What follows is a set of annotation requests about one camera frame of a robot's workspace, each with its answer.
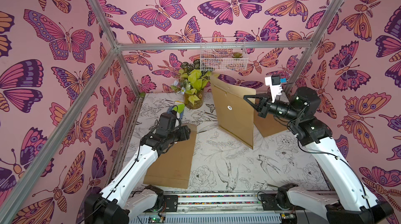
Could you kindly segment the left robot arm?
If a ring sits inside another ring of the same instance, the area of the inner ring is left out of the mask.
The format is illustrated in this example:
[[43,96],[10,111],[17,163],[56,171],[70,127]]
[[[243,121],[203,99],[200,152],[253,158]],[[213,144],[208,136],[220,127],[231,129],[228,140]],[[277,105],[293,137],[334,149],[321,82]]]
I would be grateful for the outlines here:
[[87,196],[84,224],[128,224],[143,212],[162,205],[161,189],[147,186],[134,193],[149,167],[177,142],[189,140],[191,129],[182,125],[177,107],[160,115],[158,124],[141,138],[136,154],[99,193]]

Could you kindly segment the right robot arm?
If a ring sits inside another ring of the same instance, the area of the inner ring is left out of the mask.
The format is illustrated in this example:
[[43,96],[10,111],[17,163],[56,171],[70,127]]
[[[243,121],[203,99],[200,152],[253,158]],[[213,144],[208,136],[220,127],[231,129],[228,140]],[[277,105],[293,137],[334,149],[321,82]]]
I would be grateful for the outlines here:
[[311,154],[334,187],[337,197],[302,189],[295,183],[278,188],[276,203],[282,210],[298,206],[330,224],[377,224],[390,217],[390,203],[380,201],[359,179],[339,151],[332,130],[315,117],[321,99],[309,87],[298,88],[287,103],[267,95],[245,95],[244,100],[265,118],[268,114],[287,120],[301,151]]

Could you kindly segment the kraft file bag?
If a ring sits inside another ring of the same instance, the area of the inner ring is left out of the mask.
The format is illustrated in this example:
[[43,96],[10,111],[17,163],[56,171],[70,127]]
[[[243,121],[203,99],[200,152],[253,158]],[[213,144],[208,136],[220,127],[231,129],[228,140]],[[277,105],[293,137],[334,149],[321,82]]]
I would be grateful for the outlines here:
[[256,111],[254,111],[254,125],[263,138],[287,131],[286,126],[282,122],[276,121],[272,114],[268,114],[266,118],[262,118],[258,116]]
[[178,142],[147,170],[144,184],[187,189],[195,149],[197,126],[190,124],[190,139]]
[[218,74],[212,74],[210,82],[219,127],[253,149],[254,108],[243,97],[256,90],[228,84]]

